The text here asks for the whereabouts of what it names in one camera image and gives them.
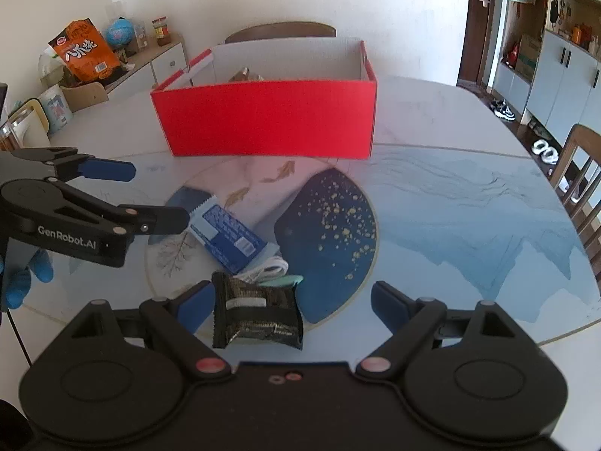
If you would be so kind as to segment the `blue gloved hand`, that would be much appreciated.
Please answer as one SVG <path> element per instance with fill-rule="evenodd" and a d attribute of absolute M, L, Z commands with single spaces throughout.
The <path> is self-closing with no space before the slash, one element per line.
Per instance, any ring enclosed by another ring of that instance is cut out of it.
<path fill-rule="evenodd" d="M 33 275 L 42 283 L 53 280 L 54 270 L 47 250 L 38 250 L 27 267 L 10 278 L 5 291 L 5 303 L 9 310 L 19 309 L 23 305 L 23 300 L 30 293 Z"/>

